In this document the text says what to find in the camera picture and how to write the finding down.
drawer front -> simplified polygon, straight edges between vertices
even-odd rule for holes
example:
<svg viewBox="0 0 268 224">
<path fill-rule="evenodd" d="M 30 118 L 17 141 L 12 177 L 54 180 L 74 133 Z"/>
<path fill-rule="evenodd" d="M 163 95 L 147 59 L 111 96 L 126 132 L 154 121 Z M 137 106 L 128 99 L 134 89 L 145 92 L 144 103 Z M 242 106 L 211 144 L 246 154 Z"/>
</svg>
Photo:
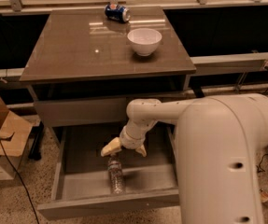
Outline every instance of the drawer front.
<svg viewBox="0 0 268 224">
<path fill-rule="evenodd" d="M 126 98 L 34 102 L 47 127 L 126 120 Z"/>
<path fill-rule="evenodd" d="M 98 197 L 88 200 L 57 201 L 40 204 L 38 211 L 47 220 L 54 220 L 177 205 L 179 205 L 178 189 L 168 189 L 111 198 Z"/>
<path fill-rule="evenodd" d="M 125 194 L 111 194 L 108 157 L 101 148 L 119 134 L 121 123 L 65 127 L 51 203 L 38 206 L 47 219 L 103 215 L 179 205 L 173 149 L 164 125 L 148 133 L 143 158 L 134 150 L 119 156 Z"/>
</svg>

drawer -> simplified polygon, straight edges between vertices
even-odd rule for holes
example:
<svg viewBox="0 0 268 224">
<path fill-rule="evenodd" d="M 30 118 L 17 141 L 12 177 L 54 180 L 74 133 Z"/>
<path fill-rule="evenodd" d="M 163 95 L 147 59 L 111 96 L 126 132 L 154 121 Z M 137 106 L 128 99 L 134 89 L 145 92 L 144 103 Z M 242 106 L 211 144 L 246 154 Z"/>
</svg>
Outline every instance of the drawer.
<svg viewBox="0 0 268 224">
<path fill-rule="evenodd" d="M 111 194 L 108 157 L 100 151 L 119 135 L 124 123 L 89 124 L 63 128 L 50 203 L 40 204 L 46 219 L 103 215 L 179 205 L 170 132 L 157 125 L 147 136 L 148 155 L 123 150 L 120 161 L 124 194 Z"/>
</svg>

soda can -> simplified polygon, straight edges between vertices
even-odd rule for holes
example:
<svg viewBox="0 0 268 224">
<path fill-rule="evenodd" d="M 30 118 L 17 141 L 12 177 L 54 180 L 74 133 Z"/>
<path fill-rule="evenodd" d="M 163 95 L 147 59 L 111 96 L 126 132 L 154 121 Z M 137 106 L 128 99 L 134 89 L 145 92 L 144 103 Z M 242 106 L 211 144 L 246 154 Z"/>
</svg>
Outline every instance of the soda can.
<svg viewBox="0 0 268 224">
<path fill-rule="evenodd" d="M 109 19 L 120 22 L 127 22 L 131 18 L 129 9 L 119 4 L 106 5 L 105 14 Z"/>
</svg>

gray table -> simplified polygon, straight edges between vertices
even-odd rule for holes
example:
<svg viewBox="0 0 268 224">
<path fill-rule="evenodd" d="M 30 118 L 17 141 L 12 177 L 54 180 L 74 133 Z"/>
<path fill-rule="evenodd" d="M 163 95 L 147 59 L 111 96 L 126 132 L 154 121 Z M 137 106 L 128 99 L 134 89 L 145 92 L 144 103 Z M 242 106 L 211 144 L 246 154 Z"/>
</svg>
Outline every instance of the gray table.
<svg viewBox="0 0 268 224">
<path fill-rule="evenodd" d="M 61 149 L 52 201 L 38 206 L 48 219 L 178 205 L 170 130 L 149 135 L 155 148 L 146 159 L 122 152 L 125 195 L 110 195 L 107 160 L 99 155 L 119 134 L 131 99 L 182 91 L 185 76 L 196 71 L 161 8 L 131 12 L 126 24 L 108 20 L 102 9 L 51 13 L 21 76 Z M 149 57 L 136 55 L 127 41 L 139 27 L 162 33 Z"/>
<path fill-rule="evenodd" d="M 129 23 L 108 20 L 102 9 L 54 11 L 21 81 L 66 82 L 183 75 L 195 66 L 160 7 L 134 7 Z M 162 43 L 149 57 L 134 54 L 127 33 L 157 29 Z"/>
</svg>

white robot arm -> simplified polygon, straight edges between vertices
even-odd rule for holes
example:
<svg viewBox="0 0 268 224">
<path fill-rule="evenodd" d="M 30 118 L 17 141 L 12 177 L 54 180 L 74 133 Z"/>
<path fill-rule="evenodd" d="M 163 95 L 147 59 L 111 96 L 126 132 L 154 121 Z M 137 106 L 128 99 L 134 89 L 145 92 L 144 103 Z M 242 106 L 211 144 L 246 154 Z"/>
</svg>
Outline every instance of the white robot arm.
<svg viewBox="0 0 268 224">
<path fill-rule="evenodd" d="M 176 126 L 179 199 L 184 224 L 263 224 L 255 155 L 268 145 L 268 98 L 259 94 L 209 96 L 170 103 L 133 100 L 120 147 L 138 149 L 158 121 Z"/>
</svg>

